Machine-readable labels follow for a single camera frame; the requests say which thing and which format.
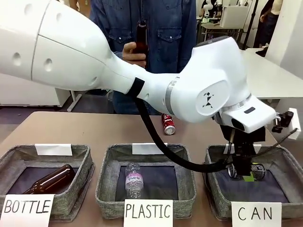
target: floor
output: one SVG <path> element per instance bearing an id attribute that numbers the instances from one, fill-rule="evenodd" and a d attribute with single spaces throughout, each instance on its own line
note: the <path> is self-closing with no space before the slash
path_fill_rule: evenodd
<path id="1" fill-rule="evenodd" d="M 99 113 L 110 114 L 114 112 L 112 103 L 107 96 L 96 95 L 98 92 L 88 92 L 82 94 L 81 99 L 74 107 L 74 113 Z M 1 107 L 0 106 L 0 143 L 10 135 L 31 113 L 35 111 L 57 111 L 67 112 L 67 108 L 72 103 L 71 97 L 66 101 L 61 109 L 51 107 Z"/>

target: robot logo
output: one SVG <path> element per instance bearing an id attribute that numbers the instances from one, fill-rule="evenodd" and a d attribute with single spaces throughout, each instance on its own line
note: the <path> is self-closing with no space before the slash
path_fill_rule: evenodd
<path id="1" fill-rule="evenodd" d="M 202 107 L 210 106 L 210 108 L 213 108 L 212 104 L 209 102 L 209 100 L 214 96 L 211 95 L 209 92 L 205 93 L 204 96 L 207 96 L 207 103 L 203 105 Z"/>

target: denim shirt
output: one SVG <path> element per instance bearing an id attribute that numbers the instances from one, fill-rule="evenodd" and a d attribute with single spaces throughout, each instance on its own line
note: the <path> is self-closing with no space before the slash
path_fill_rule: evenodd
<path id="1" fill-rule="evenodd" d="M 126 43 L 135 41 L 137 22 L 148 27 L 148 66 L 152 73 L 177 73 L 196 44 L 195 0 L 91 0 L 90 19 L 121 57 Z"/>

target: label card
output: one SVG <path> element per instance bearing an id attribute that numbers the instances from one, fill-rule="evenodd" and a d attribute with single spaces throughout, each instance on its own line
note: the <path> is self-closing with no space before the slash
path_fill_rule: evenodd
<path id="1" fill-rule="evenodd" d="M 72 156 L 71 144 L 35 144 L 38 155 Z"/>
<path id="2" fill-rule="evenodd" d="M 124 227 L 173 226 L 173 200 L 125 200 Z"/>
<path id="3" fill-rule="evenodd" d="M 254 149 L 256 154 L 259 153 L 260 149 L 262 147 L 262 144 L 254 144 Z M 224 154 L 228 153 L 228 143 L 225 145 L 225 149 L 224 149 Z M 235 153 L 235 146 L 232 144 L 232 148 L 231 148 L 231 154 Z"/>
<path id="4" fill-rule="evenodd" d="M 232 202 L 233 227 L 281 227 L 282 203 Z"/>
<path id="5" fill-rule="evenodd" d="M 48 227 L 54 195 L 7 195 L 0 227 Z"/>
<path id="6" fill-rule="evenodd" d="M 133 143 L 132 149 L 133 155 L 163 155 L 155 143 Z"/>

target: crushed can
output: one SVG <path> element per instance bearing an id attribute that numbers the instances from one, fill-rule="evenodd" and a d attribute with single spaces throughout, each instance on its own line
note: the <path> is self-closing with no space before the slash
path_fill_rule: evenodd
<path id="1" fill-rule="evenodd" d="M 228 171 L 228 175 L 230 178 L 233 178 L 233 179 L 241 179 L 241 177 L 237 174 L 237 171 L 234 167 L 233 164 L 229 165 L 227 167 L 227 171 Z M 266 169 L 265 167 L 260 164 L 260 163 L 253 163 L 251 165 L 251 172 L 254 176 L 254 179 L 256 181 L 260 181 L 262 180 L 264 177 L 265 177 L 265 174 L 266 174 Z"/>
<path id="2" fill-rule="evenodd" d="M 174 134 L 176 131 L 176 128 L 175 128 L 174 121 L 172 120 L 172 117 L 163 113 L 161 115 L 161 119 L 162 119 L 162 124 L 163 124 L 163 128 L 164 128 L 164 133 L 166 135 Z"/>

